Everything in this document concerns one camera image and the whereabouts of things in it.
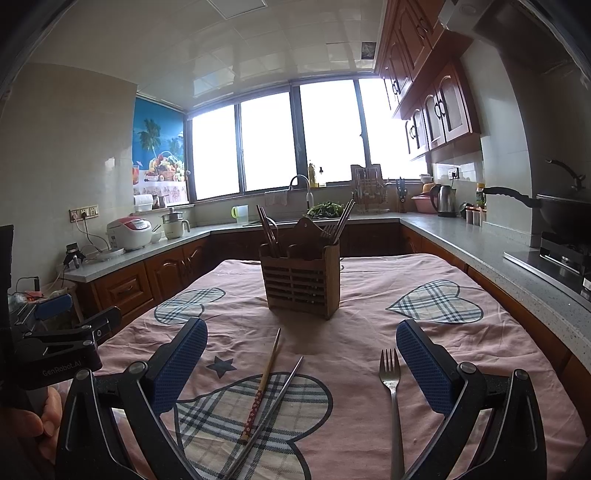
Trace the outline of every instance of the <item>pot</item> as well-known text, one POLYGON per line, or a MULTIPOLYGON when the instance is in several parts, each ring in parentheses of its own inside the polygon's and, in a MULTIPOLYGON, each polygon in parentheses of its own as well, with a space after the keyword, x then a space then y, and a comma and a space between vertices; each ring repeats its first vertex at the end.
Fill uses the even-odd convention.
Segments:
POLYGON ((565 169, 572 176, 574 185, 556 192, 539 193, 535 198, 505 187, 486 187, 487 195, 508 195, 530 208, 539 208, 550 228, 567 241, 591 243, 591 192, 583 187, 585 175, 577 175, 569 166, 558 160, 547 160, 565 169))

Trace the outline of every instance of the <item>human hand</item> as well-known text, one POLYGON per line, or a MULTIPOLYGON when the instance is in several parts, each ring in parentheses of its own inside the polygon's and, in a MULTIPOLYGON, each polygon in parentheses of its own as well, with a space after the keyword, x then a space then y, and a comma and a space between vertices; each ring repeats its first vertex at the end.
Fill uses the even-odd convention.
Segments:
POLYGON ((61 397, 55 388, 47 388, 47 401, 41 418, 32 411, 17 408, 0 408, 0 414, 16 437, 32 438, 44 433, 45 438, 38 444, 39 452, 51 463, 56 462, 62 410, 61 397))

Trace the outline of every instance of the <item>stainless steel kettle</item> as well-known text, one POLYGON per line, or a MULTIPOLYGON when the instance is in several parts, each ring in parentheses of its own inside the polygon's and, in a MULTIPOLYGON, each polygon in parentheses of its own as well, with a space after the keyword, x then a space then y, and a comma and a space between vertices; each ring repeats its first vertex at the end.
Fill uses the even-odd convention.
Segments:
POLYGON ((437 211, 440 217, 455 217, 456 212, 456 189, 452 189, 449 185, 437 185, 431 187, 429 191, 431 196, 431 203, 433 208, 437 211))

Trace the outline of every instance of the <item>wall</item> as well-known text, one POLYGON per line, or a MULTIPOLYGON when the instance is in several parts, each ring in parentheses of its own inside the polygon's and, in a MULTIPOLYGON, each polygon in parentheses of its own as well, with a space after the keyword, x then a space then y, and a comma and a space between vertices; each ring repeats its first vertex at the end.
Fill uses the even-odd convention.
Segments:
MULTIPOLYGON (((408 212, 415 212, 417 209, 411 197, 421 193, 422 184, 407 184, 407 202, 406 210, 408 212)), ((345 204, 352 198, 351 187, 327 187, 321 189, 312 189, 314 195, 314 204, 318 205, 321 202, 335 202, 345 204)), ((388 208, 397 212, 398 195, 393 186, 388 186, 388 208)), ((234 222, 230 211, 232 207, 237 205, 248 205, 248 216, 251 222, 258 220, 256 213, 256 206, 261 205, 265 208, 265 213, 268 217, 275 221, 293 220, 301 217, 306 213, 306 191, 298 190, 288 193, 287 206, 283 205, 265 205, 265 196, 248 195, 241 198, 234 198, 228 200, 215 200, 212 202, 201 202, 195 205, 193 209, 193 216, 191 223, 197 225, 211 225, 214 223, 228 223, 234 222)), ((360 212, 359 206, 355 207, 354 212, 360 212)))
POLYGON ((0 225, 15 225, 13 286, 29 275, 53 281, 66 244, 87 243, 68 209, 98 204, 88 226, 103 236, 133 210, 135 93, 133 83, 58 65, 29 63, 17 77, 0 119, 0 225))
MULTIPOLYGON (((474 41, 462 63, 482 129, 486 185, 532 193, 530 153, 521 112, 507 70, 497 50, 474 41)), ((532 242, 532 210, 510 197, 487 197, 487 227, 526 244, 532 242)))

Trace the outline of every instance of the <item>dish rack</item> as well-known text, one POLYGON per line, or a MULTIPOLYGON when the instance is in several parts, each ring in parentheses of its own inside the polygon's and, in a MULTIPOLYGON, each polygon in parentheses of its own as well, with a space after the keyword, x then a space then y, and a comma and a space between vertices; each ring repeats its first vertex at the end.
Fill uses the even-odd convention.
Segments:
POLYGON ((302 218, 280 238, 281 256, 269 244, 259 248, 270 309, 308 312, 329 319, 340 302, 340 248, 322 245, 322 230, 302 218))

